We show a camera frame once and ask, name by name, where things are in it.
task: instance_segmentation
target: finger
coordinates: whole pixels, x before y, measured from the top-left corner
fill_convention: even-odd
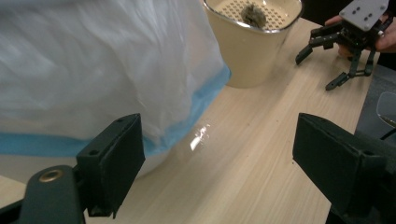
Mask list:
[[[341,20],[342,20],[342,18],[340,16],[334,16],[333,18],[328,19],[327,21],[325,21],[324,24],[325,25],[331,25],[331,24],[336,23],[336,22],[341,21]]]
[[[345,46],[342,45],[339,46],[338,54],[345,58],[353,56],[353,54]]]
[[[379,52],[394,52],[396,50],[396,32],[386,32],[375,42],[375,48]]]

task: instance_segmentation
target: cup with holes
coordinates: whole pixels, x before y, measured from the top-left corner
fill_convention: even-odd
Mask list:
[[[277,53],[303,9],[299,0],[204,0],[204,6],[233,74],[227,85],[236,88],[261,85],[274,75]],[[252,15],[246,13],[249,8]],[[252,23],[256,11],[264,20]]]

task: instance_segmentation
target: light wood surface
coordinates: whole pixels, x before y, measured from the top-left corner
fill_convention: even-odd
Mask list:
[[[291,155],[298,114],[321,116],[353,133],[371,78],[325,91],[349,67],[337,48],[314,49],[295,65],[316,27],[303,19],[294,25],[268,82],[225,87],[167,160],[134,182],[115,220],[87,222],[325,223],[330,203]],[[202,139],[192,150],[197,136]],[[0,177],[0,206],[22,192],[23,184]]]

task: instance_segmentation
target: blue tape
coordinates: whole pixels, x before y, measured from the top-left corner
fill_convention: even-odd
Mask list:
[[[219,94],[230,79],[231,72],[227,66],[192,96],[190,116],[180,123],[171,126],[156,145],[143,137],[146,157],[170,149],[180,141],[202,116],[207,107]],[[75,157],[91,140],[24,133],[0,133],[0,154],[40,156],[40,157]]]

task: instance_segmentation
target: metal screw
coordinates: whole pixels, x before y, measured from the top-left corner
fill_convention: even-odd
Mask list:
[[[62,175],[64,175],[64,172],[62,170],[51,170],[40,176],[38,180],[42,183],[48,183],[58,179]]]

